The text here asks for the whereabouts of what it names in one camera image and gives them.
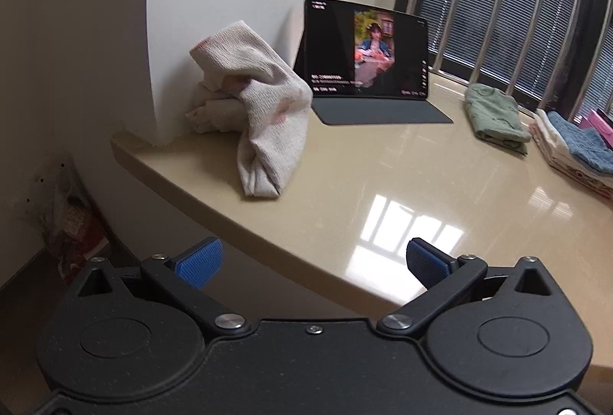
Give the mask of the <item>white strawberry print garment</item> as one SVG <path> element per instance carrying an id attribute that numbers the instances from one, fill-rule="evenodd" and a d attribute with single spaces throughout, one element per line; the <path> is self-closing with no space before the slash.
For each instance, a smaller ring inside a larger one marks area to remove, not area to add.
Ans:
<path id="1" fill-rule="evenodd" d="M 312 90 L 243 21 L 208 36 L 190 56 L 203 72 L 186 113 L 191 129 L 239 133 L 244 194 L 280 197 L 305 148 Z"/>

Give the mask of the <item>stack of folded white clothes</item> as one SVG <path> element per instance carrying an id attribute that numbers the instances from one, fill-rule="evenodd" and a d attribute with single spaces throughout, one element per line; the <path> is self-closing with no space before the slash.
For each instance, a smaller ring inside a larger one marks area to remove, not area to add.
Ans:
<path id="1" fill-rule="evenodd" d="M 611 176 L 589 169 L 574 157 L 566 141 L 542 109 L 536 111 L 534 123 L 529 125 L 529 130 L 548 165 L 601 197 L 607 200 L 612 199 Z"/>

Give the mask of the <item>plastic bag on floor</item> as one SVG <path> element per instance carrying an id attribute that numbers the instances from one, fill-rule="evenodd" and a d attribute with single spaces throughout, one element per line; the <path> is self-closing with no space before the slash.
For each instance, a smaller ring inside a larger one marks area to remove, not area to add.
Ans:
<path id="1" fill-rule="evenodd" d="M 41 234 L 65 281 L 74 279 L 108 244 L 101 216 L 66 152 L 51 156 L 34 175 L 24 216 Z"/>

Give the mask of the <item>folded green garment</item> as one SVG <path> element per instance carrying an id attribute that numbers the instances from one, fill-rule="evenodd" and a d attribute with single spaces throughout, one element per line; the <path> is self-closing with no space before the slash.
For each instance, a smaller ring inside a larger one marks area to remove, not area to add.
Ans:
<path id="1" fill-rule="evenodd" d="M 521 123 L 513 97 L 496 87 L 472 83 L 464 94 L 464 111 L 478 139 L 527 155 L 531 135 Z"/>

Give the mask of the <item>folded blue knit garment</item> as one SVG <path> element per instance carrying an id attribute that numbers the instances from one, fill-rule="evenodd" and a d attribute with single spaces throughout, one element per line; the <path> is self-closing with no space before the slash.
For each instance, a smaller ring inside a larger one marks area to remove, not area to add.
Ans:
<path id="1" fill-rule="evenodd" d="M 580 129 L 565 121 L 556 111 L 547 114 L 552 126 L 565 141 L 569 153 L 588 169 L 601 175 L 612 175 L 613 154 L 597 130 Z"/>

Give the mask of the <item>pink flat box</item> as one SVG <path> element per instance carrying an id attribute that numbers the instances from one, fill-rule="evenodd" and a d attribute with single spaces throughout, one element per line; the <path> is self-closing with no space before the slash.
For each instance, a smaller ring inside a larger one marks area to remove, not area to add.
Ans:
<path id="1" fill-rule="evenodd" d="M 581 118 L 580 128 L 583 130 L 594 129 L 600 137 L 612 144 L 613 126 L 612 119 L 604 114 L 600 109 L 591 110 Z"/>

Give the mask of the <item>black tablet with keyboard cover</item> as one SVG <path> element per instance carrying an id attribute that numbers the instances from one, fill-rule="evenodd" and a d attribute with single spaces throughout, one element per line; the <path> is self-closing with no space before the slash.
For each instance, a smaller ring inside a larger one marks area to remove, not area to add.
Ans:
<path id="1" fill-rule="evenodd" d="M 450 125 L 428 101 L 423 18 L 345 0 L 305 0 L 294 71 L 328 126 Z"/>

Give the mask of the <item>window with metal bars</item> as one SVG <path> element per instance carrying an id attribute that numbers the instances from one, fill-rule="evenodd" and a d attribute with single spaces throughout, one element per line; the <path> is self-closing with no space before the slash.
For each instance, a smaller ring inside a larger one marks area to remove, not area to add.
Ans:
<path id="1" fill-rule="evenodd" d="M 612 111 L 612 0 L 396 0 L 428 25 L 429 67 L 572 122 Z"/>

